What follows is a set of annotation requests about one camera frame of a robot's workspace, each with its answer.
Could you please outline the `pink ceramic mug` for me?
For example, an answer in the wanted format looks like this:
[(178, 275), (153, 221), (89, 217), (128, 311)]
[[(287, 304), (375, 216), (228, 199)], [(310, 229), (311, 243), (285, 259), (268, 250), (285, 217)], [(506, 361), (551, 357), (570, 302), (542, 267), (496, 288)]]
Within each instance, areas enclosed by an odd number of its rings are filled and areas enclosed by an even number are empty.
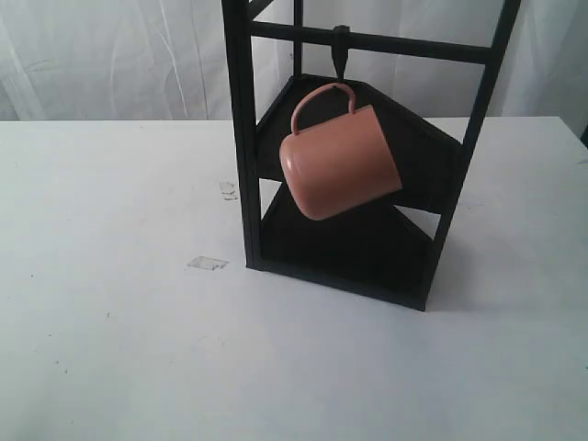
[[(302, 130), (302, 110), (334, 89), (346, 93), (347, 111)], [(349, 85), (330, 83), (308, 93), (293, 110), (290, 129), (279, 161), (290, 194), (308, 219), (323, 221), (402, 189), (375, 109), (356, 107)]]

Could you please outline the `clear tape piece far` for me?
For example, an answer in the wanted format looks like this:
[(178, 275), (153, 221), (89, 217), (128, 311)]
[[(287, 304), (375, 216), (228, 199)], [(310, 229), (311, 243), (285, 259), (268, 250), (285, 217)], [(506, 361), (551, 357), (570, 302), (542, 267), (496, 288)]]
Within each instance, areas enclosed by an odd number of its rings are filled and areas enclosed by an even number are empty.
[(230, 182), (220, 182), (220, 193), (224, 200), (236, 200), (239, 198), (238, 189)]

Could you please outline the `black metal shelf rack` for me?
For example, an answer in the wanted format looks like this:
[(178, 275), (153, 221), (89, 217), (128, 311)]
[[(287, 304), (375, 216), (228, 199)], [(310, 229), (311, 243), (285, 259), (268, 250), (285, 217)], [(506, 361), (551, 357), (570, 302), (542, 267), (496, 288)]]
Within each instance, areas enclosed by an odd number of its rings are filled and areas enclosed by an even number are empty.
[[(356, 107), (371, 105), (402, 189), (326, 220), (305, 217), (290, 194), (279, 148), (308, 93), (338, 83), (333, 29), (262, 22), (264, 1), (222, 5), (248, 267), (423, 310), (511, 36), (519, 3), (503, 4), (490, 47), (349, 33), (349, 51), (477, 63), (483, 75), (469, 124), (456, 140), (373, 86), (345, 78)], [(303, 130), (347, 111), (334, 89), (299, 116)]]

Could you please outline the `clear tape piece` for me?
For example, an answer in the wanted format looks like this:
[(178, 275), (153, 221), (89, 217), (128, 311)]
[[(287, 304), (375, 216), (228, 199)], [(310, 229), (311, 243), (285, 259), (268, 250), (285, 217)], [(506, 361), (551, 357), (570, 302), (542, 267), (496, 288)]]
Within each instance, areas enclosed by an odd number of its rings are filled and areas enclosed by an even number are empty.
[(238, 189), (230, 182), (220, 182), (220, 193), (224, 200), (236, 200), (239, 198)]
[(207, 271), (215, 271), (218, 269), (223, 269), (228, 264), (229, 262), (226, 260), (201, 255), (188, 262), (187, 266)]

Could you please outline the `clear tape piece near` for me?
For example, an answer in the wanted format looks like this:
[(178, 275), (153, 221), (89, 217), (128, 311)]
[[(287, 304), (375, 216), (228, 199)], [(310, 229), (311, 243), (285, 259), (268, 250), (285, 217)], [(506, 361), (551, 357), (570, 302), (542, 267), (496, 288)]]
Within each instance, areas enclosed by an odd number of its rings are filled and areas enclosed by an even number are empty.
[(226, 260), (201, 255), (188, 262), (187, 266), (207, 271), (215, 271), (218, 269), (223, 269), (228, 264), (229, 262)]

